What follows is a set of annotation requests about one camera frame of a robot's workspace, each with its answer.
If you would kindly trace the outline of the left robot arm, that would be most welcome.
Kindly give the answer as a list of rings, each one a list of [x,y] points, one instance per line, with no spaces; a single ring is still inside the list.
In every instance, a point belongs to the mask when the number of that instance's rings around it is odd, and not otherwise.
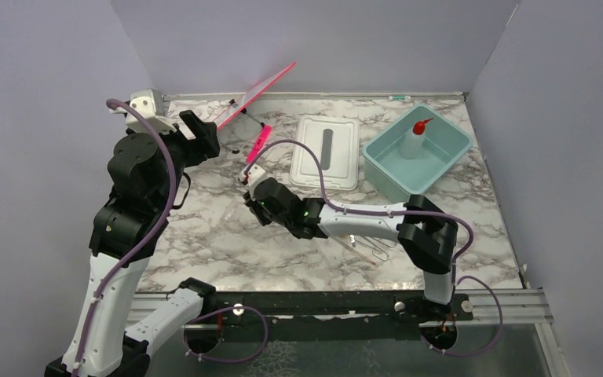
[[[181,113],[189,134],[153,137],[128,130],[108,162],[113,186],[93,220],[90,274],[78,327],[65,354],[46,366],[48,376],[142,376],[154,353],[190,320],[215,312],[214,288],[186,280],[164,304],[127,324],[134,293],[174,206],[185,169],[219,155],[217,126]]]

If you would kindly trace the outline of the red capped squeeze bottle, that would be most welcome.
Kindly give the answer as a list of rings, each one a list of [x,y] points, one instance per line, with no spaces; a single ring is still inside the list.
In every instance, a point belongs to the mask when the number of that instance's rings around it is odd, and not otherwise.
[[[404,134],[399,145],[399,152],[402,157],[405,159],[415,159],[419,156],[426,139],[427,124],[432,120],[433,118],[420,120]]]

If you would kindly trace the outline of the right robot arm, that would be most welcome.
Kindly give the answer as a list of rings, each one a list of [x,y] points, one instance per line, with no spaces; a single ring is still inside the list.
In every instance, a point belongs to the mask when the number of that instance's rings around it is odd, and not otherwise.
[[[298,239],[363,236],[402,246],[423,271],[422,311],[439,320],[453,308],[451,258],[459,230],[455,218],[424,196],[385,206],[330,203],[300,198],[275,178],[244,178],[243,198],[263,226],[276,223]]]

